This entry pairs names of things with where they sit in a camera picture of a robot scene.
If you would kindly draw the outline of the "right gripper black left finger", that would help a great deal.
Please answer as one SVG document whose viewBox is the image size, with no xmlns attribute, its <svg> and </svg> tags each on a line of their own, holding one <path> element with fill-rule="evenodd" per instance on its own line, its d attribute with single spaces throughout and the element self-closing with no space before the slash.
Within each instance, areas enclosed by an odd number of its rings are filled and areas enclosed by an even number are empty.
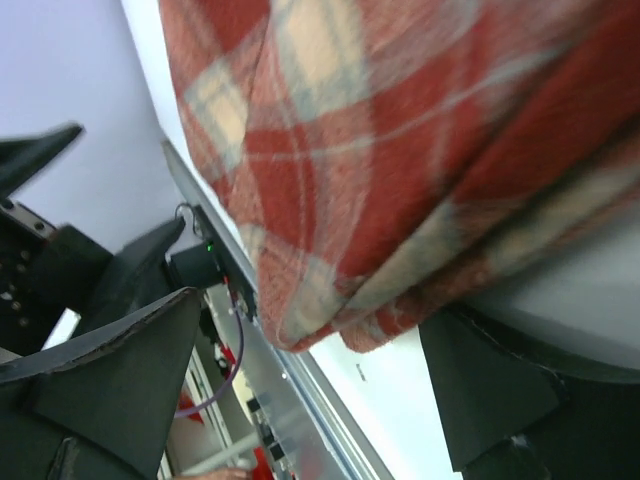
<svg viewBox="0 0 640 480">
<path fill-rule="evenodd" d="M 156 478 L 199 319 L 182 289 L 2 364 L 2 478 Z"/>
</svg>

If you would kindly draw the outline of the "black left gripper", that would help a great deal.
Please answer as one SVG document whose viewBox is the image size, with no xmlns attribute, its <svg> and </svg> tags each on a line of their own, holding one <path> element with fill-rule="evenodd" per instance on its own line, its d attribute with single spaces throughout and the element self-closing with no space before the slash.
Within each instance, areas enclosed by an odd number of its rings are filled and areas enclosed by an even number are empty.
<svg viewBox="0 0 640 480">
<path fill-rule="evenodd" d="M 80 124 L 69 123 L 41 136 L 2 140 L 1 197 L 48 166 L 83 131 Z M 3 199 L 1 347 L 41 349 L 67 309 L 83 312 L 74 330 L 83 335 L 168 295 L 173 287 L 166 252 L 184 228 L 181 217 L 166 221 L 113 258 L 74 226 L 55 227 L 24 205 Z"/>
</svg>

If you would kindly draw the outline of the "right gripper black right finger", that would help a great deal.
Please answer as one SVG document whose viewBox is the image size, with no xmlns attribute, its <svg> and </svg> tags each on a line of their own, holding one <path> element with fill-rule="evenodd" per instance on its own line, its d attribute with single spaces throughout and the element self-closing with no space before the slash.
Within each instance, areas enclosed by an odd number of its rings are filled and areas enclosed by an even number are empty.
<svg viewBox="0 0 640 480">
<path fill-rule="evenodd" d="M 465 479 L 636 479 L 639 372 L 567 352 L 466 305 L 419 327 Z"/>
</svg>

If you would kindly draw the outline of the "red plaid skirt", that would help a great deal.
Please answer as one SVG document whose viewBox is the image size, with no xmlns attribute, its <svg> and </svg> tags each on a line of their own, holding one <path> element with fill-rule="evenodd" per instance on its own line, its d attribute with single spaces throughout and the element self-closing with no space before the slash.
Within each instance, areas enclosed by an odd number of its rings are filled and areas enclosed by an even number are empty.
<svg viewBox="0 0 640 480">
<path fill-rule="evenodd" d="M 163 1 L 263 331 L 368 352 L 639 194 L 635 1 Z"/>
</svg>

